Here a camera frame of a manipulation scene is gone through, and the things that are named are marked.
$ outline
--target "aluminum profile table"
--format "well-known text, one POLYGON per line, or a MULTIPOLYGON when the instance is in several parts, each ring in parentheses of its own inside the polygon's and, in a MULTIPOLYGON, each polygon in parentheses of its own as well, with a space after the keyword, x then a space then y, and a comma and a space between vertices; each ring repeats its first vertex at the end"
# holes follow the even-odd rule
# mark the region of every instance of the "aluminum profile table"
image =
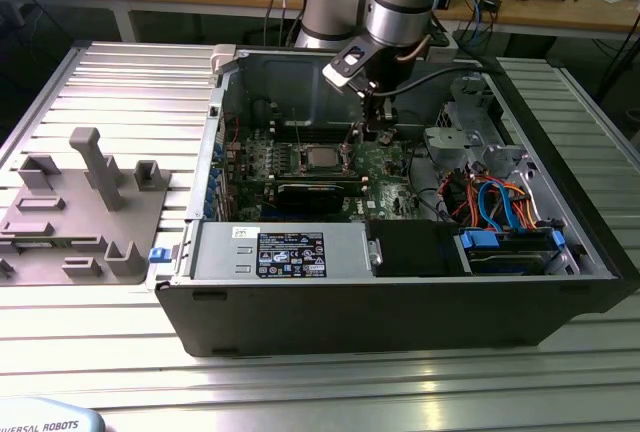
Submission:
MULTIPOLYGON (((640 153, 566 69, 544 60, 500 59, 605 222, 640 267, 640 153)), ((521 143, 514 124, 505 128, 521 143)))
MULTIPOLYGON (((20 185, 22 155, 51 153, 63 166, 83 167, 67 152, 67 138, 79 123, 100 124, 101 147, 122 167, 153 157, 174 172, 156 244, 176 242, 211 90, 211 51, 106 43, 74 49, 2 150, 1 206, 20 185)), ((525 67, 514 70, 528 72, 524 82, 544 78, 567 99, 574 90, 561 70, 535 76, 530 62, 518 63, 529 64, 513 66, 525 67)), ((525 84, 517 85, 524 93, 525 84)), ((596 125, 603 120, 598 115, 596 125)), ((543 125, 558 127, 558 137, 575 135, 543 125)), ((628 160, 614 162, 626 170, 622 176, 634 170, 628 160)), ((585 177, 594 186, 602 178, 585 177)), ((614 230, 637 237, 638 215, 615 216, 627 228, 614 230)), ((606 315, 580 317, 539 347, 503 350, 199 359, 183 351, 145 284, 0 288, 0 324, 0 396, 95 408, 114 432, 640 428, 638 295, 606 315)))

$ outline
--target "metal frame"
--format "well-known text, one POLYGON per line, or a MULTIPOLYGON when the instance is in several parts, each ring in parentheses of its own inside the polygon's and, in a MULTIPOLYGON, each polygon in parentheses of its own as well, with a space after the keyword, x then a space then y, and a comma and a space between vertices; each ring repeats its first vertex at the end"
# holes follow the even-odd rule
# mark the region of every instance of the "metal frame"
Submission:
MULTIPOLYGON (((489 63, 494 68, 501 68, 496 59, 489 59, 489 63)), ((486 77, 486 80, 494 90, 499 92, 496 97, 500 100, 505 113, 511 119, 515 119, 513 123, 527 149, 531 153, 535 152, 539 158, 536 161, 538 167, 543 168, 545 174, 553 181, 559 195, 566 200, 577 223, 584 229, 607 269, 619 278, 638 281, 638 270, 511 80, 506 76, 486 77)))
MULTIPOLYGON (((108 9, 113 13, 120 33, 120 39, 123 42, 139 42, 138 31, 136 30, 135 21, 132 12, 149 11, 149 12, 171 12, 182 14, 200 14, 200 15, 228 15, 235 17, 264 17, 267 11, 266 7, 245 7, 237 5, 222 4, 193 4, 180 2, 156 2, 143 0, 39 0, 47 5, 60 5, 65 7, 91 8, 91 9, 108 9)), ((0 0, 3 3, 17 4, 23 3, 25 0, 0 0)), ((297 17, 299 10, 287 9, 285 17, 294 19, 297 17)), ((456 30, 463 29, 467 23, 466 20, 441 20, 440 21, 448 32, 453 33, 456 30)), ((528 34, 528 35, 546 35, 554 37, 574 37, 582 39, 604 39, 604 40, 622 40, 626 37, 627 32, 613 32, 596 29, 576 29, 567 27, 547 27, 538 25, 515 25, 515 24, 495 24, 495 32, 504 32, 509 34, 528 34)))

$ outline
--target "blue tab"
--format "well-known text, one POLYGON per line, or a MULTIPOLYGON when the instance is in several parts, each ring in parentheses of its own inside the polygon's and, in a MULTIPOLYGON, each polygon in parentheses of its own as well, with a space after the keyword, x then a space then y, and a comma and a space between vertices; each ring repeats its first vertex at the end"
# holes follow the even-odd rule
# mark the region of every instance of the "blue tab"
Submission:
POLYGON ((204 204, 202 212, 204 213, 204 216, 207 219, 210 219, 211 217, 213 217, 213 208, 211 208, 209 204, 204 204))
POLYGON ((562 232, 560 232, 559 230, 554 230, 551 233, 551 237, 553 237, 553 241, 556 243, 559 249, 564 247, 567 243, 567 241, 564 240, 564 235, 562 235, 562 232))
POLYGON ((462 246, 471 247, 500 247, 496 233, 491 230, 465 230, 461 236, 462 246))
POLYGON ((149 252, 150 264, 168 264, 171 263, 171 251, 163 247, 155 247, 149 252))
POLYGON ((207 187, 207 191, 204 193, 204 200, 209 203, 213 202, 213 189, 207 187))

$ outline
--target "table leg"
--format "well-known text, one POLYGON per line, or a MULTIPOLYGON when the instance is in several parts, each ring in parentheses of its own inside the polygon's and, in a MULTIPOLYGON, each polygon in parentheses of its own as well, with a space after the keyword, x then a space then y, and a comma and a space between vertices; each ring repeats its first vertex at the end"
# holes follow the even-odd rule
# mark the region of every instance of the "table leg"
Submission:
POLYGON ((111 7, 111 11, 116 19, 116 24, 118 25, 120 40, 122 42, 139 42, 138 31, 133 23, 129 7, 123 4, 115 4, 111 7))
POLYGON ((23 27, 24 19, 20 9, 11 2, 0 2, 0 15, 14 27, 23 27))

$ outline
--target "power supply label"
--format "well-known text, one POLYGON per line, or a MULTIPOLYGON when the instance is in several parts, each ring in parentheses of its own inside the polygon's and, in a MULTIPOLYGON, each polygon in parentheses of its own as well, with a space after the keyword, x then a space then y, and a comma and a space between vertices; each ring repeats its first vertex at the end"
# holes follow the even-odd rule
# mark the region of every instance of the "power supply label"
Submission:
POLYGON ((263 279, 327 276, 321 232, 258 234, 258 277, 263 279))

